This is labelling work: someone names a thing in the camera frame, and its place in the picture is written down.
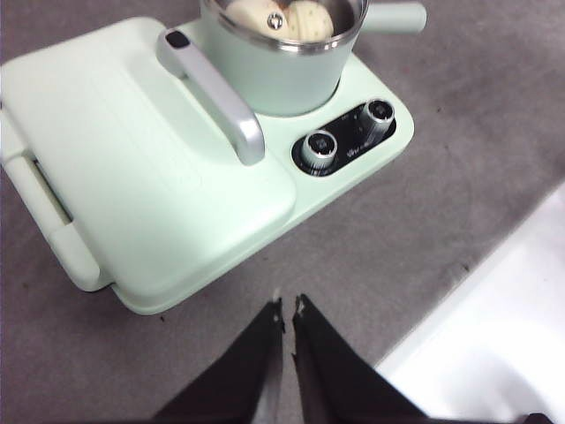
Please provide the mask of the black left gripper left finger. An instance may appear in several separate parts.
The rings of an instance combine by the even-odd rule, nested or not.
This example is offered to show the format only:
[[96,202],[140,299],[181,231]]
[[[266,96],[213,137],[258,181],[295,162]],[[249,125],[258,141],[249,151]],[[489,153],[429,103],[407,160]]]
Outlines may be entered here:
[[282,376],[282,302],[271,299],[225,353],[154,419],[159,423],[275,423]]

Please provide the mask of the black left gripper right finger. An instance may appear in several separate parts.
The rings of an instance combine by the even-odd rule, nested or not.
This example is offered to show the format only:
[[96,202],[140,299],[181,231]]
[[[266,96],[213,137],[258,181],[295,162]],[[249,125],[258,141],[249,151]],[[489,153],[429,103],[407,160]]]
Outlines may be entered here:
[[293,359],[305,423],[426,417],[354,351],[304,294],[296,297],[292,324]]

